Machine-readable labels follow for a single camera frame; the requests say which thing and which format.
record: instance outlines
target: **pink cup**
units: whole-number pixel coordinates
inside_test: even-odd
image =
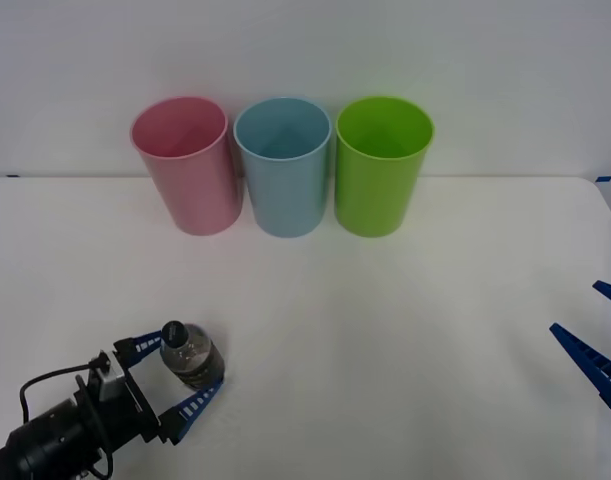
[[[132,144],[169,213],[192,235],[225,230],[241,212],[227,123],[211,100],[178,97],[152,105],[132,125]]]

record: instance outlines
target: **robotic arm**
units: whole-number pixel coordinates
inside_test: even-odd
[[[69,480],[92,474],[109,479],[112,454],[140,435],[145,442],[158,437],[178,444],[216,394],[223,379],[194,393],[156,416],[129,369],[160,346],[160,332],[114,343],[89,364],[58,370],[31,380],[21,389],[24,424],[14,430],[0,449],[0,480]],[[76,376],[78,391],[38,417],[28,420],[25,390],[38,381],[78,370],[89,370],[87,384]],[[94,464],[107,458],[107,471]]]

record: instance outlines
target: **blue cup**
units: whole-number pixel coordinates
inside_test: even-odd
[[[329,116],[302,98],[256,103],[234,123],[256,223],[277,237],[311,232],[327,201]]]

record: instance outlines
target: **bottle cap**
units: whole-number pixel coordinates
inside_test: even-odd
[[[161,331],[161,337],[170,348],[180,348],[187,342],[189,332],[185,325],[178,320],[167,322]]]

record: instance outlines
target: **white wall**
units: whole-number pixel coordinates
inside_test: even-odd
[[[144,174],[132,118],[191,93],[404,95],[425,174],[611,174],[611,0],[0,0],[0,175]]]

